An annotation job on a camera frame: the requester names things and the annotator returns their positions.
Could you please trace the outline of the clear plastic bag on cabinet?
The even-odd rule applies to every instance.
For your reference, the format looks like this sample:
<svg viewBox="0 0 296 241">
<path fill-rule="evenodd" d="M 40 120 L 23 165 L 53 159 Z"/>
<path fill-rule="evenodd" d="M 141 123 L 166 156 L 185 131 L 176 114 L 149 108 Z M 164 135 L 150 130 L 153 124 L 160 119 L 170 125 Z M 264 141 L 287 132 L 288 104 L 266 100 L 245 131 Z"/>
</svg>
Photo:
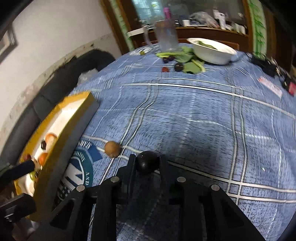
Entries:
<svg viewBox="0 0 296 241">
<path fill-rule="evenodd" d="M 192 13 L 191 15 L 189 15 L 189 18 L 210 28 L 220 28 L 217 21 L 204 11 Z"/>
</svg>

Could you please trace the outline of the far dark grapes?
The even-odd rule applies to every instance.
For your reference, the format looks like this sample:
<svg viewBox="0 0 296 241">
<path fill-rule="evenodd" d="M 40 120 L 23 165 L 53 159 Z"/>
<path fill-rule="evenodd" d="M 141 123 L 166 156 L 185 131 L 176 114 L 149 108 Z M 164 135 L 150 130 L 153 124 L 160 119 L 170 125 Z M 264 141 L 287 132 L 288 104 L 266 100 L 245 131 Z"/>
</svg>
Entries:
<svg viewBox="0 0 296 241">
<path fill-rule="evenodd" d="M 162 60 L 163 60 L 163 63 L 169 63 L 171 61 L 174 61 L 175 57 L 174 56 L 166 56 L 166 57 L 163 57 Z"/>
</svg>

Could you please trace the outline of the red jujube date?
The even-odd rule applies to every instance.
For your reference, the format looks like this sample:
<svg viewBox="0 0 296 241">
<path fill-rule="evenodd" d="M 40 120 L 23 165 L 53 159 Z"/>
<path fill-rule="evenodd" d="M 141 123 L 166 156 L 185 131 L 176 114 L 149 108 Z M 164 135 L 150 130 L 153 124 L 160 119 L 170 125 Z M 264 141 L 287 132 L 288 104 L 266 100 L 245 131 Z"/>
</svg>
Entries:
<svg viewBox="0 0 296 241">
<path fill-rule="evenodd" d="M 25 154 L 25 155 L 23 156 L 23 160 L 24 160 L 24 161 L 31 161 L 31 160 L 32 160 L 32 157 L 31 157 L 30 154 Z"/>
</svg>

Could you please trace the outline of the dark plum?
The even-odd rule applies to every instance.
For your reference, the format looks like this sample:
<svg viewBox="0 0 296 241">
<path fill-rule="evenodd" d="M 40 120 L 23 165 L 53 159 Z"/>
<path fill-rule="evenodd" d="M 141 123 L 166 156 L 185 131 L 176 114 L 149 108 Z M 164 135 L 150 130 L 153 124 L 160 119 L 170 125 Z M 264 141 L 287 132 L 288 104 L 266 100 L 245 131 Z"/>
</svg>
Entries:
<svg viewBox="0 0 296 241">
<path fill-rule="evenodd" d="M 184 70 L 184 64 L 183 63 L 176 63 L 174 66 L 174 70 L 176 72 L 181 72 Z"/>
<path fill-rule="evenodd" d="M 137 155 L 135 160 L 137 171 L 150 174 L 160 167 L 160 156 L 152 151 L 144 151 Z"/>
<path fill-rule="evenodd" d="M 45 140 L 41 141 L 41 149 L 46 150 L 47 143 Z"/>
</svg>

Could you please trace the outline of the orange mandarin back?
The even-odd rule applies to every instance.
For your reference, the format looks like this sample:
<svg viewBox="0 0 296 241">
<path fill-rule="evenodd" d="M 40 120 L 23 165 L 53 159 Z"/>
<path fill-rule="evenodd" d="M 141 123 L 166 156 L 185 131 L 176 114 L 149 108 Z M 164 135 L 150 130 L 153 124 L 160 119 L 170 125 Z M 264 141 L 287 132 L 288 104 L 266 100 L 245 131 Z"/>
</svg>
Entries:
<svg viewBox="0 0 296 241">
<path fill-rule="evenodd" d="M 57 136 L 54 133 L 47 133 L 45 135 L 45 142 L 48 145 L 49 143 L 55 141 L 56 138 Z"/>
</svg>

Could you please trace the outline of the black sofa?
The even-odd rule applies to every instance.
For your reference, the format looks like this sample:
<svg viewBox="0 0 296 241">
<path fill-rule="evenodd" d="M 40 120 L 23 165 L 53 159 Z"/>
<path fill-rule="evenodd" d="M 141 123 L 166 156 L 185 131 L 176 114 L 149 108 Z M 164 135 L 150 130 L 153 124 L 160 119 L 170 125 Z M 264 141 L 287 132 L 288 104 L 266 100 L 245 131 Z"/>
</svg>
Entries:
<svg viewBox="0 0 296 241">
<path fill-rule="evenodd" d="M 1 152 L 1 167 L 16 164 L 30 137 L 53 108 L 77 85 L 81 73 L 92 69 L 102 70 L 115 61 L 106 51 L 91 50 L 80 57 L 73 57 L 55 71 L 53 78 L 30 101 L 13 127 Z"/>
</svg>

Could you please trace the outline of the small red black box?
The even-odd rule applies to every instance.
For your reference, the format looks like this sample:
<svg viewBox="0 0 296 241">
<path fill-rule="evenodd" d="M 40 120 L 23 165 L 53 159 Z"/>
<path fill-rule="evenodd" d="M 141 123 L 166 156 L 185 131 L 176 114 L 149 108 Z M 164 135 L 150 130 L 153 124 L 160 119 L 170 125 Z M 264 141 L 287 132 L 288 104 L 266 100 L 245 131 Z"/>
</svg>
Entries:
<svg viewBox="0 0 296 241">
<path fill-rule="evenodd" d="M 282 83 L 282 86 L 291 96 L 295 96 L 295 93 L 296 93 L 295 79 L 286 76 Z"/>
</svg>

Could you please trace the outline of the clear plastic pitcher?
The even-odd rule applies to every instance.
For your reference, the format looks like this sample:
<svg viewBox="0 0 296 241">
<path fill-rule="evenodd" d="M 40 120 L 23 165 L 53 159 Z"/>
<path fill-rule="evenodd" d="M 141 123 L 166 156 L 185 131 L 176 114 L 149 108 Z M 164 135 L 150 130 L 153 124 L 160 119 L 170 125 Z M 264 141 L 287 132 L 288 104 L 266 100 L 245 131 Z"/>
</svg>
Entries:
<svg viewBox="0 0 296 241">
<path fill-rule="evenodd" d="M 170 19 L 162 19 L 152 23 L 152 29 L 161 52 L 175 52 L 179 49 L 175 24 Z"/>
</svg>

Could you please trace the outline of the green grape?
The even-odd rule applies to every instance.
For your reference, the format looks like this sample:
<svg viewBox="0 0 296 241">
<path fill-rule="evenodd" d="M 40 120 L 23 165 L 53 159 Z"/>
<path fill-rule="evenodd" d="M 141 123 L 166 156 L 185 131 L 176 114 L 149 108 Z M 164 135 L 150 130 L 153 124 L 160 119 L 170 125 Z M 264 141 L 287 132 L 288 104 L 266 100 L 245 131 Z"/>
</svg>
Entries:
<svg viewBox="0 0 296 241">
<path fill-rule="evenodd" d="M 35 181 L 36 180 L 36 171 L 32 171 L 31 173 L 29 173 L 29 175 L 30 175 L 30 179 L 32 181 Z"/>
</svg>

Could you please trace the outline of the yellow rimmed white foam tray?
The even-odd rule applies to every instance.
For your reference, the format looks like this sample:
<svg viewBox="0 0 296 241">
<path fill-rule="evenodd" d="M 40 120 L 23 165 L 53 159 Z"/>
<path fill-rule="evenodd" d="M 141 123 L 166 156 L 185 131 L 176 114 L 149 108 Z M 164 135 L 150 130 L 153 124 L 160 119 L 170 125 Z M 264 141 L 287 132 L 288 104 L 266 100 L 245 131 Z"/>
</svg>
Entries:
<svg viewBox="0 0 296 241">
<path fill-rule="evenodd" d="M 53 108 L 27 142 L 19 162 L 24 162 L 25 154 L 31 155 L 35 161 L 36 180 L 32 181 L 26 174 L 15 180 L 14 185 L 18 195 L 29 194 L 36 203 L 37 210 L 28 215 L 30 220 L 41 222 L 51 213 L 70 157 L 98 107 L 97 100 L 89 91 L 67 96 Z M 45 140 L 47 133 L 54 133 L 57 138 L 42 150 L 41 141 Z M 41 166 L 38 157 L 43 152 L 48 156 Z"/>
</svg>

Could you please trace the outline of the wooden display cabinet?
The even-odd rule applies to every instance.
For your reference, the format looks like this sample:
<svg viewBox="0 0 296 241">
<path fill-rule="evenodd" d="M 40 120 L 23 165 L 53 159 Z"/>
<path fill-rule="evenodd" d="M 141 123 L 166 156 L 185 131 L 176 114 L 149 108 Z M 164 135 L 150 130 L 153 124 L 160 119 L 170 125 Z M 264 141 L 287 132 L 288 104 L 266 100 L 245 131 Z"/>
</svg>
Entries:
<svg viewBox="0 0 296 241">
<path fill-rule="evenodd" d="M 146 27 L 152 44 L 156 36 L 154 21 L 165 19 L 164 8 L 171 11 L 178 41 L 197 37 L 216 40 L 230 47 L 275 57 L 276 24 L 272 13 L 260 1 L 100 1 L 122 53 L 147 44 Z M 192 20 L 189 15 L 204 11 L 220 28 L 210 28 Z"/>
</svg>

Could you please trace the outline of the green leafy vegetable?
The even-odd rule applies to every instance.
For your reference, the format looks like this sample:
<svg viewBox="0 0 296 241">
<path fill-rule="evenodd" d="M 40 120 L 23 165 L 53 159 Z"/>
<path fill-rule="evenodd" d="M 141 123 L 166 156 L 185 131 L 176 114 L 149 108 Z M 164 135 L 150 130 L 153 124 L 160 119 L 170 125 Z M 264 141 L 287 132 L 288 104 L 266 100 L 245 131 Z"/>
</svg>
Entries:
<svg viewBox="0 0 296 241">
<path fill-rule="evenodd" d="M 198 74 L 206 71 L 204 68 L 204 63 L 198 60 L 193 48 L 190 47 L 182 46 L 181 50 L 176 52 L 159 52 L 156 53 L 156 56 L 161 59 L 166 56 L 174 56 L 175 64 L 184 64 L 184 70 L 182 71 L 183 73 Z"/>
</svg>

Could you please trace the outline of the orange mandarin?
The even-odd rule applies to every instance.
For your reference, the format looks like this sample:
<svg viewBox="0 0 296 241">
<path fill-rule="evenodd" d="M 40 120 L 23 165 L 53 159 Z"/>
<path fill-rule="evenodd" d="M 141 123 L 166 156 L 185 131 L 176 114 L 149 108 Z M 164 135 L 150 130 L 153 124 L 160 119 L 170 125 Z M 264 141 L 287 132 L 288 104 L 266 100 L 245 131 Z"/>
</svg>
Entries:
<svg viewBox="0 0 296 241">
<path fill-rule="evenodd" d="M 46 158 L 48 156 L 48 153 L 43 152 L 40 154 L 40 156 L 38 157 L 38 162 L 41 166 L 44 166 L 45 162 L 46 162 Z"/>
<path fill-rule="evenodd" d="M 49 143 L 55 141 L 56 138 L 57 136 L 54 133 L 47 133 L 45 135 L 45 142 L 48 145 Z"/>
</svg>

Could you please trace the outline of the framed wall painting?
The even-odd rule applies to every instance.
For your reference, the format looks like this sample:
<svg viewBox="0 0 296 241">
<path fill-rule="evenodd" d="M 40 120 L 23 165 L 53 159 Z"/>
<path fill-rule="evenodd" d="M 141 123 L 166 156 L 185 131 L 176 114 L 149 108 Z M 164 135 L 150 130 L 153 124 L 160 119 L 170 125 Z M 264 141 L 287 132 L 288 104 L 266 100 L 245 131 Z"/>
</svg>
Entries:
<svg viewBox="0 0 296 241">
<path fill-rule="evenodd" d="M 3 38 L 1 39 L 0 63 L 16 48 L 18 45 L 13 24 L 8 26 Z"/>
</svg>

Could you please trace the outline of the pink white label card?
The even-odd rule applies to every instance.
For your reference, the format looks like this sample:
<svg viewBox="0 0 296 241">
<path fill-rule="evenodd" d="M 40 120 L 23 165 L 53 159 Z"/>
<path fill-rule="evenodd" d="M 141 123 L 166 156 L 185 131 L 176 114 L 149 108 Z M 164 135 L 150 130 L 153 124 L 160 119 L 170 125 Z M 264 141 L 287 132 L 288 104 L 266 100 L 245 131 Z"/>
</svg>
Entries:
<svg viewBox="0 0 296 241">
<path fill-rule="evenodd" d="M 263 76 L 259 77 L 257 80 L 265 87 L 267 87 L 270 91 L 272 91 L 275 95 L 277 95 L 279 98 L 282 97 L 282 90 L 278 86 L 273 84 L 270 80 L 266 79 Z"/>
</svg>

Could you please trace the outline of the purple water bottle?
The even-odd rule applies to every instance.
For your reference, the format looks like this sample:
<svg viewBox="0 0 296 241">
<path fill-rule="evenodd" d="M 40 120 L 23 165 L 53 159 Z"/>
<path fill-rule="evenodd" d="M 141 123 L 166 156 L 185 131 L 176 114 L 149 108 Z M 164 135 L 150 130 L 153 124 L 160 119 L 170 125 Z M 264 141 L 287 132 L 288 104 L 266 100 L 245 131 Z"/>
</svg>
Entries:
<svg viewBox="0 0 296 241">
<path fill-rule="evenodd" d="M 168 7 L 164 8 L 165 19 L 171 20 L 171 11 Z"/>
</svg>

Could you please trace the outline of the white bowl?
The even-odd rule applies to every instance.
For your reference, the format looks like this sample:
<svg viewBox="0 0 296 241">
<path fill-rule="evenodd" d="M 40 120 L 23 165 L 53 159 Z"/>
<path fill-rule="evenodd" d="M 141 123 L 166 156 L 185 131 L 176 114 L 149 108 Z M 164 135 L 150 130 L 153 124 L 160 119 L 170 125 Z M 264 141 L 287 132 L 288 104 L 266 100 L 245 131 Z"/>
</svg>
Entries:
<svg viewBox="0 0 296 241">
<path fill-rule="evenodd" d="M 188 38 L 187 41 L 198 58 L 211 64 L 226 65 L 238 57 L 236 50 L 214 40 Z"/>
</svg>

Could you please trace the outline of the brown kiwi fruit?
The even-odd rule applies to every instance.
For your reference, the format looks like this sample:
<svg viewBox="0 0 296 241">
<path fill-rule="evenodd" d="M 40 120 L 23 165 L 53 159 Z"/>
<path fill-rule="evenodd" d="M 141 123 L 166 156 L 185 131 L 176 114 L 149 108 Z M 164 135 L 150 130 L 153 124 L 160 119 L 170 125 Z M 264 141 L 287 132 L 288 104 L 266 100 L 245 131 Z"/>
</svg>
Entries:
<svg viewBox="0 0 296 241">
<path fill-rule="evenodd" d="M 117 158 L 121 153 L 121 145 L 115 141 L 109 141 L 105 144 L 104 151 L 110 158 Z"/>
</svg>

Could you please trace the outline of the blue plaid tablecloth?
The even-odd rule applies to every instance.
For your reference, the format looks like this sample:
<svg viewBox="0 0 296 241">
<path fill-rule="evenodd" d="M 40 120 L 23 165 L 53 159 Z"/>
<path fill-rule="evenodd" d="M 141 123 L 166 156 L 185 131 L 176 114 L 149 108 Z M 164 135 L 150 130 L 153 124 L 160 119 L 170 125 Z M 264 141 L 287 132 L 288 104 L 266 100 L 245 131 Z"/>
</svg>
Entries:
<svg viewBox="0 0 296 241">
<path fill-rule="evenodd" d="M 295 97 L 245 53 L 205 72 L 175 72 L 153 52 L 121 56 L 72 94 L 89 91 L 99 108 L 60 182 L 55 203 L 77 185 L 92 187 L 130 154 L 164 154 L 173 171 L 219 185 L 266 240 L 277 240 L 295 213 Z M 279 98 L 257 79 L 282 90 Z M 121 145 L 117 158 L 104 151 Z"/>
</svg>

